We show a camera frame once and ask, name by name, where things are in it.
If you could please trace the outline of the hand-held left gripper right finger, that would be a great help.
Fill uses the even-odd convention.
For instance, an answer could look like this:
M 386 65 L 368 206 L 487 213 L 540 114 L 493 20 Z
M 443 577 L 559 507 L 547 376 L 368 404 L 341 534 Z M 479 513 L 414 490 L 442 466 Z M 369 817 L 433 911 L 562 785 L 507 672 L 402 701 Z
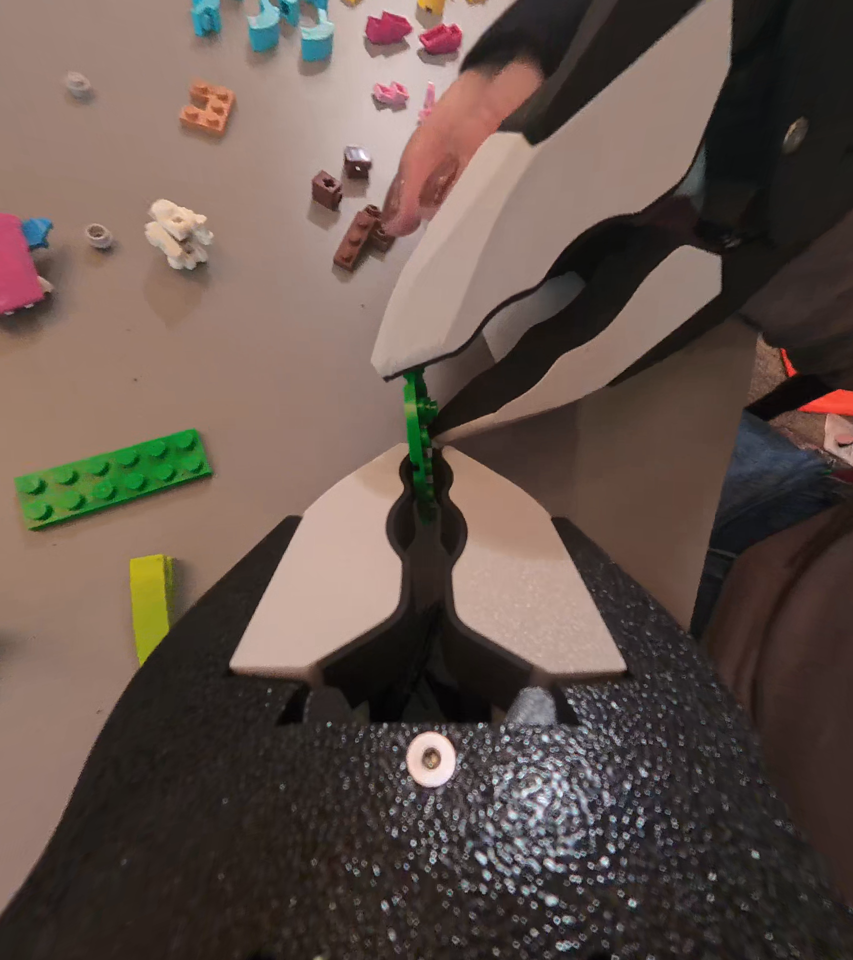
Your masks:
M 546 509 L 448 445 L 451 506 L 466 541 L 451 570 L 459 622 L 537 681 L 620 677 L 625 660 Z

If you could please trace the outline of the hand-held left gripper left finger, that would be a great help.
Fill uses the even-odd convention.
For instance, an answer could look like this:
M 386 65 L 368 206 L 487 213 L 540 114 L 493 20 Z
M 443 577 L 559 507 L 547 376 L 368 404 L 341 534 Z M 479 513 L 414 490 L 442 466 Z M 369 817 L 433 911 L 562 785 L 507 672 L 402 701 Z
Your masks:
M 386 532 L 405 492 L 398 443 L 304 512 L 229 661 L 238 675 L 313 682 L 400 604 L 402 560 Z

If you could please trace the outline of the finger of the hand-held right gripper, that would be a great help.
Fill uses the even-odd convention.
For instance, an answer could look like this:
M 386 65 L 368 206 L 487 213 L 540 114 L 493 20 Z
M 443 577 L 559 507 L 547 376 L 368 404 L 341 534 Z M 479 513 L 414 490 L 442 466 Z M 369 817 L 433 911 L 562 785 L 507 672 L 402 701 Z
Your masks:
M 456 355 L 589 229 L 693 166 L 731 61 L 733 3 L 591 2 L 556 71 L 468 162 L 401 270 L 384 379 Z
M 464 439 L 608 386 L 720 296 L 722 264 L 698 246 L 623 242 L 588 257 L 563 305 L 550 300 L 565 277 L 504 307 L 484 329 L 493 365 L 445 403 L 431 438 Z

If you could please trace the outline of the dark green lego plate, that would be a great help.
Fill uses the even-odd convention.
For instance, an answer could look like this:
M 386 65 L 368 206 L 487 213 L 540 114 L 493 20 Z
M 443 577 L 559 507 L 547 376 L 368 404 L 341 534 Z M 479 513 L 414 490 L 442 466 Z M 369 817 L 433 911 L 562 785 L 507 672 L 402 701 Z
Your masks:
M 429 394 L 423 368 L 404 374 L 403 410 L 413 495 L 423 523 L 436 513 L 433 474 L 433 441 L 429 428 L 437 417 L 437 403 Z

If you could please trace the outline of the person's right forearm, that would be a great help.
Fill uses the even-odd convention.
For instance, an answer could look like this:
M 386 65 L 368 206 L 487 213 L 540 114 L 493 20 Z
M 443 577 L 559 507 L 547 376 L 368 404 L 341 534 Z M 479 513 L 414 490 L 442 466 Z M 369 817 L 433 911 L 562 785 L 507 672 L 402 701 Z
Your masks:
M 739 311 L 798 373 L 853 391 L 853 210 Z

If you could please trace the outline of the brown lego plate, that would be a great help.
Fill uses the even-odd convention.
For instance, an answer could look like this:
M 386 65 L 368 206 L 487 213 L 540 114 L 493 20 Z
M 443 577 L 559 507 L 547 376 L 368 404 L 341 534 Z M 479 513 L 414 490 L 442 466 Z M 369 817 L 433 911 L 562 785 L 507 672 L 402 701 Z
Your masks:
M 357 211 L 333 256 L 333 266 L 347 272 L 356 270 L 362 255 L 370 250 L 387 253 L 395 243 L 395 238 L 383 227 L 383 212 L 368 204 Z

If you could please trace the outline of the lime lego slope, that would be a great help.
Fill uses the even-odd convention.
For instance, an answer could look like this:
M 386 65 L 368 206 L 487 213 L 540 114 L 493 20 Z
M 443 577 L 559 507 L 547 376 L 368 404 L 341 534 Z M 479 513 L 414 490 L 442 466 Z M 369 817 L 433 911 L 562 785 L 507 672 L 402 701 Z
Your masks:
M 174 570 L 174 559 L 164 554 L 130 559 L 132 631 L 140 666 L 145 664 L 172 627 Z

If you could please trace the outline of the long bright green lego plate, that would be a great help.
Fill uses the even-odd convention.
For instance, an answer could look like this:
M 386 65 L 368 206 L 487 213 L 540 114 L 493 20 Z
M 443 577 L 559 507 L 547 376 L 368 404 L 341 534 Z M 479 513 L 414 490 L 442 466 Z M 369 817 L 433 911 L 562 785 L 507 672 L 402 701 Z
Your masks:
M 28 530 L 39 531 L 102 513 L 212 477 L 194 429 L 15 477 L 15 496 Z

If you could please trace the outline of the white lego piece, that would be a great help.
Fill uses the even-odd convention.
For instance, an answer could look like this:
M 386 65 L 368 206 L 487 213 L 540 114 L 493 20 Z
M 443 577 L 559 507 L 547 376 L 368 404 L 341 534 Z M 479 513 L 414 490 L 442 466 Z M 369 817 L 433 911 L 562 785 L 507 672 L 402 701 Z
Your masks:
M 208 261 L 208 247 L 215 234 L 209 229 L 206 216 L 166 198 L 151 204 L 149 216 L 144 236 L 171 268 L 192 271 Z

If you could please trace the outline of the orange lego plate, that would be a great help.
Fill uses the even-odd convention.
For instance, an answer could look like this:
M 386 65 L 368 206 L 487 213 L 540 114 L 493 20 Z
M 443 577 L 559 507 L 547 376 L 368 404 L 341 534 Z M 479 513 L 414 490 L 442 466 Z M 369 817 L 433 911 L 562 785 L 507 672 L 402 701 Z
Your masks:
M 180 127 L 193 134 L 223 138 L 236 104 L 234 90 L 195 79 L 188 88 L 188 102 L 180 109 Z

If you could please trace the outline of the person's right hand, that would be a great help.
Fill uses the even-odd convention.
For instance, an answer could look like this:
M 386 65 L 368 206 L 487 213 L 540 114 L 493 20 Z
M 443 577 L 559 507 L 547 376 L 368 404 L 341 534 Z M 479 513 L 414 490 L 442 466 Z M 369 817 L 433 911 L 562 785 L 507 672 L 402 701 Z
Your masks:
M 403 150 L 382 205 L 386 234 L 407 236 L 433 219 L 482 144 L 543 81 L 527 58 L 463 71 Z

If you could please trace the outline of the person's leg in jeans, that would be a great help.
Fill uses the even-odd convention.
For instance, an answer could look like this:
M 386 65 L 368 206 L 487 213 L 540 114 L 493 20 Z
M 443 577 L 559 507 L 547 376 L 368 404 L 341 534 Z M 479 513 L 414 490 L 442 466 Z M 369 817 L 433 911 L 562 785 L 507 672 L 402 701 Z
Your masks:
M 732 566 L 748 548 L 853 501 L 853 469 L 798 446 L 744 412 L 721 488 L 689 633 L 701 640 Z

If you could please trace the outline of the orange object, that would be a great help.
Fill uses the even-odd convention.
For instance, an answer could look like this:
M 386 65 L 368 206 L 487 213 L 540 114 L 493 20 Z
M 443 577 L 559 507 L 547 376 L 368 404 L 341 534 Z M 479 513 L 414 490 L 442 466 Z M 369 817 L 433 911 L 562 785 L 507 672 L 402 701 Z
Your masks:
M 797 397 L 806 400 L 803 404 L 792 403 L 787 412 L 801 412 L 817 415 L 835 415 L 853 418 L 853 390 L 824 390 L 817 378 L 804 375 L 803 382 L 797 387 Z

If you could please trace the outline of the small white and red object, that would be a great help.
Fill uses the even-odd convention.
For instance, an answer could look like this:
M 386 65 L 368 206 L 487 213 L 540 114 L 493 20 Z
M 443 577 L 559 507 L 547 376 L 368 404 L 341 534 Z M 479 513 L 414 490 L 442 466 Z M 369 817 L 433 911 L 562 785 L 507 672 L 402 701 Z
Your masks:
M 853 423 L 838 414 L 826 414 L 822 449 L 828 459 L 828 474 L 853 485 Z

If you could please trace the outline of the person's brown clothing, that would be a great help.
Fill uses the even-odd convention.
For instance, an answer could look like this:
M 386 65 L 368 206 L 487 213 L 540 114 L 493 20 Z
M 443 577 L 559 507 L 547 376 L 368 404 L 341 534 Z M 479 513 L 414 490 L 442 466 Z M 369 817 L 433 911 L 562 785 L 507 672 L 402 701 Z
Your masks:
M 853 907 L 853 499 L 740 553 L 706 642 L 793 822 Z

